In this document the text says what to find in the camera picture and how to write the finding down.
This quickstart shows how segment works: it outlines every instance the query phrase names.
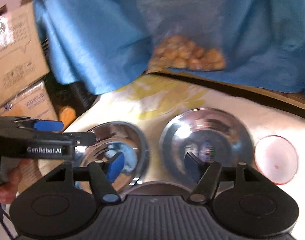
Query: wooden edge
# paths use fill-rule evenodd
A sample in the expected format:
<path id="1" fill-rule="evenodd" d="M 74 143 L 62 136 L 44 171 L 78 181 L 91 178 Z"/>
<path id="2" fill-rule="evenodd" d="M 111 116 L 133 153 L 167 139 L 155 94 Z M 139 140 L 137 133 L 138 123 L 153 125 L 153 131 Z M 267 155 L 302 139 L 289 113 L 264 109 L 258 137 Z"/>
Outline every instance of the wooden edge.
<path id="1" fill-rule="evenodd" d="M 176 76 L 182 76 L 182 77 L 188 77 L 188 78 L 194 78 L 198 80 L 204 80 L 208 82 L 214 82 L 230 87 L 235 87 L 243 90 L 247 90 L 250 92 L 254 92 L 263 96 L 267 96 L 270 98 L 277 99 L 279 101 L 291 104 L 293 106 L 299 107 L 301 109 L 305 110 L 305 99 L 302 96 L 299 96 L 298 94 L 287 94 L 287 93 L 281 93 L 281 92 L 276 92 L 276 91 L 271 91 L 263 88 L 257 88 L 257 87 L 250 87 L 250 86 L 242 86 L 242 85 L 235 85 L 235 84 L 230 84 L 230 83 L 225 83 L 225 82 L 219 82 L 219 81 L 214 81 L 211 79 L 206 79 L 202 77 L 198 77 L 195 75 L 192 75 L 190 73 L 175 73 L 172 72 L 171 70 L 162 70 L 159 73 L 165 73 L 165 74 L 170 74 L 170 75 L 176 75 Z"/>

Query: human hand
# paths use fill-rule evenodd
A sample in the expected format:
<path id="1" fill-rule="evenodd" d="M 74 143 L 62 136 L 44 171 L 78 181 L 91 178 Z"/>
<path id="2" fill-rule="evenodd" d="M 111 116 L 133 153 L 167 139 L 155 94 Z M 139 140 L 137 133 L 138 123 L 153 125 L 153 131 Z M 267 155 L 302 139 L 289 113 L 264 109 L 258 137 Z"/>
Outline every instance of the human hand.
<path id="1" fill-rule="evenodd" d="M 0 186 L 0 203 L 1 204 L 11 204 L 16 198 L 18 192 L 18 186 L 22 180 L 22 174 L 19 169 L 20 165 L 28 165 L 31 160 L 22 159 L 18 166 L 14 168 L 9 174 L 9 182 Z"/>

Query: cardboard box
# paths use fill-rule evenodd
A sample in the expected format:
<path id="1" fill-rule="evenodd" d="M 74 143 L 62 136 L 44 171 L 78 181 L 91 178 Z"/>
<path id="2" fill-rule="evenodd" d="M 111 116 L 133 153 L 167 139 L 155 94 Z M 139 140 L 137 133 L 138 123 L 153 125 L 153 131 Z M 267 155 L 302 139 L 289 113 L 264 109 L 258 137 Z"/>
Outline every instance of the cardboard box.
<path id="1" fill-rule="evenodd" d="M 58 120 L 43 81 L 32 85 L 1 107 L 0 116 L 29 116 L 43 120 Z"/>
<path id="2" fill-rule="evenodd" d="M 32 3 L 0 16 L 0 106 L 49 72 Z"/>

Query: blue cloth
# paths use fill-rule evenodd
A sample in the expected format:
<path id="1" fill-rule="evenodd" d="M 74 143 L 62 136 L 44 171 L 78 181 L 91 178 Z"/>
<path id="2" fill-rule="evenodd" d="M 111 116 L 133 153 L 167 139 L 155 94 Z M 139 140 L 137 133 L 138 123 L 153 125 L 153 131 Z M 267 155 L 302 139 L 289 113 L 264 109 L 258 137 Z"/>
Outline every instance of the blue cloth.
<path id="1" fill-rule="evenodd" d="M 59 83 L 81 80 L 102 94 L 147 68 L 151 33 L 136 2 L 34 0 L 39 35 L 49 39 Z M 222 15 L 227 68 L 193 74 L 281 92 L 305 89 L 305 0 L 225 0 Z"/>

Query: clear plastic bag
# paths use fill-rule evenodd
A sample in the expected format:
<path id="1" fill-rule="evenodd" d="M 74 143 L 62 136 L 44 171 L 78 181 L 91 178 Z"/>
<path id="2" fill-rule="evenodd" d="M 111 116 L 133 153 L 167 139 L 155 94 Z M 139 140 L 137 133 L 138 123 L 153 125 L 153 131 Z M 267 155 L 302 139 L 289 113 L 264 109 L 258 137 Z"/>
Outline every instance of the clear plastic bag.
<path id="1" fill-rule="evenodd" d="M 224 0 L 136 0 L 153 44 L 183 35 L 206 49 L 220 48 Z"/>

